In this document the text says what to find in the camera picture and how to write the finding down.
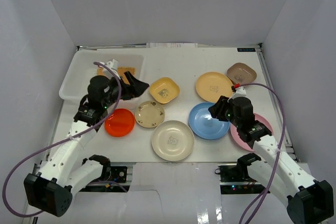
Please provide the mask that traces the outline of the woven fan-shaped basket plate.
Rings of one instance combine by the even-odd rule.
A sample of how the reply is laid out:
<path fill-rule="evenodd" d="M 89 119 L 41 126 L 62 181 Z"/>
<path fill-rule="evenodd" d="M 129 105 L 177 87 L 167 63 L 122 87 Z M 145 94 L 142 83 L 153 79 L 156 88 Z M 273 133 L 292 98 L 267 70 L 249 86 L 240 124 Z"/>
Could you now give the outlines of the woven fan-shaped basket plate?
<path fill-rule="evenodd" d="M 118 75 L 126 84 L 130 84 L 128 79 L 125 76 L 125 72 L 129 71 L 135 77 L 135 68 L 134 67 L 118 67 Z M 107 78 L 111 78 L 112 74 L 106 70 L 105 68 L 98 67 L 97 68 L 97 75 L 98 76 L 105 76 Z"/>

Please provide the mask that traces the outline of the blue round plate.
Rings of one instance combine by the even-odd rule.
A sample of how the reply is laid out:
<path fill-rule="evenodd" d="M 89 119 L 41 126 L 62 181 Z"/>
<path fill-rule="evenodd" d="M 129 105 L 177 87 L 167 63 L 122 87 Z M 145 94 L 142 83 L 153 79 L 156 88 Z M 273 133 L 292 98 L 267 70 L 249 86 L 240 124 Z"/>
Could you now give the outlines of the blue round plate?
<path fill-rule="evenodd" d="M 208 108 L 211 102 L 203 102 L 194 106 L 188 116 L 188 123 L 192 131 L 206 140 L 216 140 L 226 135 L 230 123 L 212 118 Z"/>

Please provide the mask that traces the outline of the cream round plate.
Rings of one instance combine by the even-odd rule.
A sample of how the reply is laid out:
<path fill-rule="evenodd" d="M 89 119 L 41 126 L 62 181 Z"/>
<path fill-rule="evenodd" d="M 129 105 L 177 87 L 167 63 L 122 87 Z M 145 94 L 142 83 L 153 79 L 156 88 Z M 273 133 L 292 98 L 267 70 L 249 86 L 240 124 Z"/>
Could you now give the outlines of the cream round plate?
<path fill-rule="evenodd" d="M 194 149 L 194 142 L 194 133 L 190 127 L 176 120 L 161 123 L 151 137 L 156 155 L 168 162 L 186 159 Z"/>

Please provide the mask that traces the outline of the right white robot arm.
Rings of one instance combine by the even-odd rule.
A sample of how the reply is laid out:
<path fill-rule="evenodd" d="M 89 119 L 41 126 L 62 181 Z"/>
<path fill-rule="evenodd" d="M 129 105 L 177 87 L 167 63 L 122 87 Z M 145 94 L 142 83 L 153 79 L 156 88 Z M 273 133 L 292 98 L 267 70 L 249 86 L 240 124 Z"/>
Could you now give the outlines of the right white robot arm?
<path fill-rule="evenodd" d="M 220 99 L 209 109 L 211 116 L 230 122 L 239 137 L 254 150 L 256 157 L 237 168 L 238 177 L 252 178 L 282 200 L 293 223 L 320 223 L 334 215 L 333 188 L 304 171 L 281 151 L 271 130 L 255 119 L 246 97 Z"/>

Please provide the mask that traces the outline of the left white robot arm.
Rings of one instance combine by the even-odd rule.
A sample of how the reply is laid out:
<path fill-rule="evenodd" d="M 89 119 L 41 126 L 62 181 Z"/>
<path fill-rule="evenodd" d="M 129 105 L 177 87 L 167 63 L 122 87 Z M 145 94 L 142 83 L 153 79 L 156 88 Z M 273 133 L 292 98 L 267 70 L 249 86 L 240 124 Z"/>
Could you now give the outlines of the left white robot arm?
<path fill-rule="evenodd" d="M 108 118 L 108 108 L 117 106 L 119 100 L 140 97 L 149 84 L 136 79 L 130 72 L 119 77 L 94 76 L 90 79 L 87 94 L 80 100 L 78 111 L 68 132 L 69 140 L 62 143 L 51 159 L 37 174 L 28 174 L 24 188 L 28 203 L 44 212 L 61 217 L 71 205 L 73 196 L 87 184 L 97 179 L 110 178 L 110 161 L 94 155 L 81 167 L 73 170 L 80 152 L 94 138 L 100 124 Z"/>

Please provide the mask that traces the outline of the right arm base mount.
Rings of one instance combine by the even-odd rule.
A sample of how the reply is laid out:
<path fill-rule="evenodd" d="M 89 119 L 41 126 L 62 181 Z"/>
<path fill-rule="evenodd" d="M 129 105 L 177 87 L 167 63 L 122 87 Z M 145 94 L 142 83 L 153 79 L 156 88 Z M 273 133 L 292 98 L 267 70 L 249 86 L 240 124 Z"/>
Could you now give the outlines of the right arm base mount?
<path fill-rule="evenodd" d="M 219 176 L 222 195 L 258 194 L 263 186 L 248 175 L 244 175 L 236 165 L 221 165 L 214 173 Z"/>

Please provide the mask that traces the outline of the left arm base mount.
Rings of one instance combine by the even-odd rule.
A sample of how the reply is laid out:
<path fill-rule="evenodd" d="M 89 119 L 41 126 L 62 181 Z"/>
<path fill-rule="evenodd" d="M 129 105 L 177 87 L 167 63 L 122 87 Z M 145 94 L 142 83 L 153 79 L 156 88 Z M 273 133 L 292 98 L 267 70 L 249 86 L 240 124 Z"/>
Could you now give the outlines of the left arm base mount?
<path fill-rule="evenodd" d="M 102 175 L 98 181 L 114 181 L 125 183 L 127 181 L 128 168 L 126 166 L 110 166 L 102 170 Z"/>

